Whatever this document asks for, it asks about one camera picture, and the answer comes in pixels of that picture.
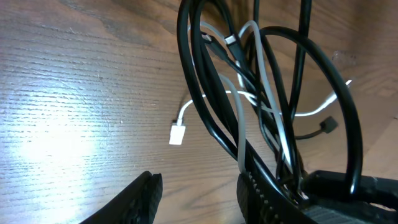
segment black cable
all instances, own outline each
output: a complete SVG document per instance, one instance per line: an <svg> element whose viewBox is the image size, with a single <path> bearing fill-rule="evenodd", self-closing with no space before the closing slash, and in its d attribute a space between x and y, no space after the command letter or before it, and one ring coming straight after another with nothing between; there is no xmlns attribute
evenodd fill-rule
<svg viewBox="0 0 398 224"><path fill-rule="evenodd" d="M203 48L199 49L200 46L203 46L203 39L200 39L201 33L199 30L199 22L200 22L200 13L201 9L203 8L203 5L205 3L205 0L199 1L197 5L194 7L195 12L194 15L191 15L191 25L192 25L192 52L194 55L194 61L195 61L195 67L198 69L198 76L199 75L204 75L205 72L211 72L212 68L207 68L208 70L203 69L203 66L205 64L202 62L200 63L201 60L205 59L202 56L202 53L204 53L204 56L207 57L208 52L204 50ZM188 10L192 6L192 1L191 0L183 0L180 5L180 10L178 12L178 19L177 19L177 41L178 41L178 50L180 52L180 59L182 62L182 67L183 71L185 74L185 79L187 80L187 85L190 91L190 94L193 99L193 103L200 115L200 118L202 119L203 123L205 124L207 130L209 133L222 145L222 147L234 158L236 159L237 157L237 149L236 146L225 136L225 134L221 131L221 129L217 126L215 123L214 119L211 117L210 112L208 111L205 102L203 101L203 98L201 97L201 91L199 88L199 84L197 82L196 76L195 76L195 71L193 69L192 65L192 58L190 55L189 51L189 44L188 44L188 38L187 38L187 26L188 26ZM220 100L223 98L226 98L225 92L221 93L221 90L214 91L215 94L217 94L219 97L221 97ZM230 105L227 106L227 108L223 108L224 111L223 113L228 115L229 114L229 109ZM225 118L225 122L227 122L227 128L229 128L229 131L233 137L237 135L237 133L234 132L237 128L237 121L236 118ZM251 145L247 142L246 144L246 165L247 165L247 170L251 172L257 172L259 175L264 178L272 186L272 189L274 190L274 193L280 194L281 196L285 197L283 190L281 189L280 185L277 183L275 180L274 176L272 173L269 171L265 163L261 160L257 152L251 147Z"/></svg>
<svg viewBox="0 0 398 224"><path fill-rule="evenodd" d="M361 125L354 101L329 58L310 39L300 35L297 31L285 27L266 27L260 29L261 35L277 35L285 37L298 44L317 63L328 79L340 103L346 126L346 138L348 148L348 162L346 168L346 195L355 194L361 180L363 164L363 145Z"/></svg>
<svg viewBox="0 0 398 224"><path fill-rule="evenodd" d="M298 22L298 32L300 35L308 37L310 30L312 0L302 0L300 7L300 19ZM301 83L303 80L303 70L305 61L305 51L300 46L296 47L296 56L294 60L292 91L290 92L289 111L292 121L296 114L297 105L301 92Z"/></svg>
<svg viewBox="0 0 398 224"><path fill-rule="evenodd" d="M323 130L319 129L319 130L314 131L314 132L312 132L310 134L305 134L305 135L302 135L302 136L296 136L295 138L296 138L296 140L310 139L310 138L314 138L315 136L317 136L317 135L319 135L321 133L323 133Z"/></svg>
<svg viewBox="0 0 398 224"><path fill-rule="evenodd" d="M273 192L283 196L287 200L292 198L300 197L296 189L300 187L300 180L302 178L303 162L295 144L293 120L297 104L299 101L299 93L301 89L302 75L303 75L303 64L305 60L305 54L309 54L312 59L321 68L332 88L334 89L337 98L339 100L341 110L345 119L347 145L348 145L348 165L346 171L346 193L353 195L356 188L358 187L361 178L362 168L362 136L358 120L358 114L356 112L355 105L351 96L349 95L348 89L337 72L336 68L331 64L329 59L324 53L307 38L308 28L310 21L310 10L311 1L303 0L300 10L300 25L299 32L283 28L283 27L266 27L260 30L261 42L264 51L266 52L268 61L271 66L272 74L274 77L277 94L280 103L280 109L282 112L284 130L288 143L288 150L292 158L292 171L289 172L287 166L284 163L284 155L282 150L280 152L272 145L269 137L267 136L267 128L271 135L278 138L278 130L274 121L274 116L278 114L264 113L261 110L261 105L265 104L269 106L267 95L265 94L264 87L261 85L261 79L259 77L259 68L256 61L256 72L251 70L252 60L255 59L254 54L254 41L253 35L250 35L245 43L245 48L242 48L240 39L238 38L236 31L234 30L231 15L228 11L227 5L222 0L182 0L180 10L178 12L177 19L177 40L178 50L180 52L180 59L182 62L185 79L192 96L193 103L200 115L201 120L206 126L209 133L222 145L222 147L230 154L234 159L237 159L238 150L238 122L232 110L231 104L226 96L225 89L223 88L222 82L217 74L216 68L211 61L211 57L207 51L206 43L203 40L202 33L200 30L200 16L201 11L206 2L213 3L217 10L219 10L223 19L226 21L229 28L229 37L234 36L236 41L232 44L228 44L227 47L232 53L235 60L238 60L241 64L241 68L235 65L235 63L226 55L226 52L220 50L219 57L223 57L231 67L233 67L241 76L244 78L244 84L248 92L257 96L257 106L253 106L256 114L259 117L259 125L261 133L266 143L270 145L271 150L274 151L275 159L277 160L277 176L280 181L293 180L294 184L287 184L287 189L290 191L289 194L285 193L285 189L281 187L277 179L271 174L265 163L261 160L257 152L253 149L248 141L246 141L246 160L245 167L248 172L260 175L267 183L271 186ZM254 20L258 23L258 5L259 1L254 1ZM187 26L188 16L190 17L191 24L191 48L192 57L190 55L190 49L187 37ZM296 59L295 59L295 70L294 70L294 82L292 84L292 96L290 101L287 101L286 93L284 90L284 84L282 81L282 75L275 58L275 55L267 41L266 35L278 35L285 37L297 44ZM213 111L223 124L227 131L232 135L235 144L233 144L222 132L222 130L215 123L214 119L206 107L203 98L201 97L201 90L197 80L200 81L200 85L208 98L209 104Z"/></svg>

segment wooden desk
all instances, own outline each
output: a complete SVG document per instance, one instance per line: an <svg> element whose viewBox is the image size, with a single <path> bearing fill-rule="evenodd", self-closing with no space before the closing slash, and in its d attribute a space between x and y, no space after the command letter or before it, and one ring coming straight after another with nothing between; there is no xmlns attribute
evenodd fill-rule
<svg viewBox="0 0 398 224"><path fill-rule="evenodd" d="M229 2L236 27L251 1ZM141 172L161 172L164 195L156 223L242 223L238 167L207 133L191 106L181 146L169 131L189 100L178 56L177 0L0 0L0 222L77 223ZM352 78L363 128L364 170L398 178L398 2L314 1L310 38ZM261 26L297 28L299 2L261 1ZM206 20L220 25L217 17ZM286 86L295 45L271 37ZM216 66L234 80L233 71ZM307 60L299 111L331 88ZM248 139L274 167L252 110ZM346 143L337 104L297 119L297 134L332 114L340 128L298 146L308 170L344 171Z"/></svg>

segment cable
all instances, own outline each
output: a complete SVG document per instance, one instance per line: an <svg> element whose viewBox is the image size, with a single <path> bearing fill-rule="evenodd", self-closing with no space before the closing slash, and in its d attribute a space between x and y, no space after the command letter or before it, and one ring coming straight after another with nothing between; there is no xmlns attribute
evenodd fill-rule
<svg viewBox="0 0 398 224"><path fill-rule="evenodd" d="M207 2L214 4L216 10L224 19L228 27L228 35L223 36L214 27L200 21L201 12ZM254 20L247 22L239 32L239 35L234 30L233 20L223 0L182 0L177 19L178 50L188 89L192 96L190 104L193 103L195 105L208 132L232 158L238 160L238 165L240 164L239 170L242 171L245 169L246 173L256 175L261 180L264 180L267 183L269 195L278 195L286 199L291 205L301 205L303 201L303 198L300 198L300 183L302 173L305 172L302 158L295 143L295 138L303 137L295 137L294 135L293 121L295 116L311 116L319 113L336 99L339 101L345 120L348 145L348 163L345 177L346 188L344 191L347 196L355 195L361 178L363 159L361 127L348 88L328 57L308 39L311 3L311 0L302 0L299 32L283 27L265 27L259 29L258 0L254 0ZM188 20L190 20L192 26L190 44L188 43L187 34ZM206 26L216 36L221 38L233 58L229 58L226 49L214 37L203 33L200 30L201 26ZM241 36L248 27L252 27L253 32L247 38L243 48ZM267 40L267 35L285 37L297 44L293 74L294 80L289 102L286 97L282 75L276 57ZM242 139L242 119L240 119L239 114L243 112L238 109L240 99L237 96L242 93L235 92L234 90L236 89L234 87L233 89L229 88L233 91L237 111L240 111L237 120L223 86L225 80L218 75L209 55L208 48L238 74L239 85L245 90L245 94L243 95L252 103L252 107L259 118L259 127L263 138L271 150L274 151L275 159L277 160L278 180L272 175L250 143ZM280 109L267 80L263 50L266 53L272 70ZM318 64L330 82L334 92L316 110L306 113L296 113L302 85L305 54L308 54ZM253 59L256 62L255 71L252 70ZM233 142L229 140L227 135L215 123L203 97L208 98L211 109L215 112L216 117L221 121L225 130L232 136ZM181 116L179 114L177 123L172 126L172 131L173 129L180 133L185 131L185 126L182 122L183 111L180 111ZM327 118L321 124L321 130L327 133L335 126L333 119ZM179 140L182 140L182 138L175 139L175 142L178 143ZM242 158L241 152L244 152L245 155L243 161L240 159Z"/></svg>
<svg viewBox="0 0 398 224"><path fill-rule="evenodd" d="M217 1L214 0L213 2L218 2L221 7L217 7L219 11L226 10L226 6L224 2L222 1ZM187 26L188 26L188 13L191 10L191 25L193 27L193 32L191 32L191 46L192 46L192 52L193 52L193 59L195 62L195 68L196 72L198 74L198 78L200 78L202 87L206 86L205 83L202 83L202 81L205 81L202 77L205 75L204 70L202 69L202 66L204 64L200 63L200 60L203 60L203 56L206 55L200 55L199 52L202 50L206 50L203 48L199 49L199 46L203 44L203 39L200 41L197 39L197 37L200 36L200 30L198 29L199 25L199 20L200 20L200 14L197 12L200 12L201 9L203 8L204 1L198 1L198 2L193 2L191 0L182 0L180 9L178 11L178 18L177 18L177 43L178 43L178 51L180 53L180 59L181 59L181 64L182 68L184 71L185 79L187 81L188 89L190 91L190 94L193 99L193 103L200 115L201 120L203 121L203 124L209 131L209 133L221 144L221 146L226 150L226 152L232 156L232 158L236 159L237 156L237 149L234 146L234 144L226 137L226 135L221 131L221 129L218 127L218 125L215 123L214 119L211 117L210 112L208 111L208 108L203 101L203 98L201 97L201 91L199 87L199 83L197 81L196 75L195 75L195 70L192 65L192 57L190 55L190 50L189 50L189 44L188 44L188 37L187 37ZM222 12L221 13L224 18L226 18L229 30L234 34L233 26L231 24L231 17L229 13ZM208 87L203 88L205 91L205 94L208 96L208 93L211 94L211 90L208 89ZM213 110L217 113L219 112L219 109L216 105L211 104ZM230 106L227 106L226 108L223 108L224 110L230 110ZM225 118L221 117L221 122L224 125L229 125ZM237 126L238 124L233 124L231 123L231 127L233 128L235 125ZM232 136L235 138L236 137L236 132L234 129L227 128L228 131L232 134ZM246 170L249 170L250 172L253 172L253 174L258 174L261 176L261 178L264 179L269 185L270 185L270 190L272 191L273 194L279 194L282 197L286 197L284 191L282 190L281 186L277 183L276 179L270 172L270 170L267 168L265 163L261 160L257 152L252 148L252 146L247 142L246 143Z"/></svg>
<svg viewBox="0 0 398 224"><path fill-rule="evenodd" d="M267 73L266 73L266 66L264 64L264 57L262 55L262 44L261 44L261 36L259 32L259 28L254 21L248 21L243 25L242 29L239 31L239 37L241 37L244 34L244 31L248 27L252 27L253 32L254 32L254 41L256 43L256 52L257 52L257 61L258 61L258 67L259 67L259 73L262 79L262 84L264 85L264 89L266 91L267 98L269 100L269 103L271 104L271 108L274 111L274 114L279 114L279 109L278 106L275 102L274 95L271 90L271 86L269 85L268 79L267 79ZM290 139L288 142L286 132L285 132L285 127L282 122L282 118L280 116L274 116L275 122L277 125L281 145L282 145L282 150L285 154L286 161L288 164L288 167L293 170L294 176L295 176L295 181L297 184L297 187L299 186L299 178L300 178L300 170L297 169L298 162L296 161L297 158L297 149L295 148L295 141L294 141L294 135L293 135L293 140Z"/></svg>
<svg viewBox="0 0 398 224"><path fill-rule="evenodd" d="M346 126L348 162L345 177L345 194L348 197L354 195L361 180L363 163L362 134L354 101L342 77L319 47L308 38L300 35L297 31L285 27L266 27L262 28L260 33L261 35L285 37L298 44L318 64L330 82L340 103Z"/></svg>
<svg viewBox="0 0 398 224"><path fill-rule="evenodd" d="M346 82L346 85L348 85L350 83L351 83L351 80L348 80ZM230 94L231 91L230 90L226 90L225 93ZM241 91L241 90L238 90L238 93L244 95L246 98L251 99L249 102L253 106L257 106L257 102L255 101L257 99L257 97L255 95L253 95L252 93L246 92L246 91ZM322 110L324 110L330 104L332 104L336 99L337 99L336 94L334 92L332 92L332 93L329 94L329 96L326 98L326 100L317 109L315 109L313 111L309 111L309 112L298 112L298 113L295 114L295 116L304 117L304 116L315 115L315 114L321 112ZM178 125L182 124L184 112L188 108L188 106L191 105L192 103L193 103L193 100L189 100L186 103L184 103L184 105L182 105L182 107L180 108L180 112L178 112L178 117L177 117L177 124ZM272 109L268 108L264 104L261 105L261 109L264 110L264 111L268 111L270 113L274 112Z"/></svg>
<svg viewBox="0 0 398 224"><path fill-rule="evenodd" d="M238 167L242 174L246 172L244 167L244 158L246 155L246 121L244 119L244 111L242 106L242 101L239 98L239 93L236 90L234 84L222 74L218 74L221 81L225 83L231 90L232 96L235 101L236 113L238 114L238 128L239 128L239 141L238 141Z"/></svg>
<svg viewBox="0 0 398 224"><path fill-rule="evenodd" d="M322 129L319 129L319 130L314 131L314 132L312 132L312 133L310 133L310 134L305 134L305 135L303 135L303 136L296 136L295 138L296 138L296 140L310 139L310 138L313 138L313 137L315 137L315 136L321 134L322 132L323 132L323 130L322 130Z"/></svg>

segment white usb plug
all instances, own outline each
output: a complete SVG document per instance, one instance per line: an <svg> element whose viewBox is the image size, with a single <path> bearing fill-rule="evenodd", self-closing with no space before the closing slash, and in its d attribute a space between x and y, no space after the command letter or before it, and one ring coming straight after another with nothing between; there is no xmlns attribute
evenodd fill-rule
<svg viewBox="0 0 398 224"><path fill-rule="evenodd" d="M185 134L185 125L182 123L173 123L172 128L170 130L170 141L171 145L181 145L182 139Z"/></svg>

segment gray cable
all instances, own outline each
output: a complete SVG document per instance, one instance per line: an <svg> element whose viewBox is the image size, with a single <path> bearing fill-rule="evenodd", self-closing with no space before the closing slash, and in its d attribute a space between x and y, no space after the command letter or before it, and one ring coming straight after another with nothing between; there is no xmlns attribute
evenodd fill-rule
<svg viewBox="0 0 398 224"><path fill-rule="evenodd" d="M245 173L246 169L244 167L244 159L246 155L246 120L244 119L244 111L242 106L242 101L239 97L239 93L236 90L234 84L222 74L218 74L221 81L225 83L234 98L236 113L238 114L238 167L241 173Z"/></svg>
<svg viewBox="0 0 398 224"><path fill-rule="evenodd" d="M248 21L243 25L242 29L239 31L239 38L242 37L244 32L249 28L252 27L252 30L254 32L254 40L256 43L256 53L257 53L257 61L259 64L259 69L260 69L260 76L262 79L262 84L264 85L264 89L266 91L267 98L269 100L269 103L271 105L271 109L273 110L274 114L279 114L280 111L278 109L277 103L274 98L274 94L272 93L271 86L269 85L268 79L267 79L267 72L266 72L266 65L264 63L264 56L262 54L262 44L261 44L261 36L260 36L260 31L259 27L254 21ZM289 152L289 147L287 145L287 139L286 139L286 134L285 134L285 128L284 124L282 122L281 116L274 116L275 117L275 122L277 125L279 137L280 137L280 143L282 145L282 150L285 154L286 157L286 163L287 167L289 170L292 170L292 158L290 156Z"/></svg>

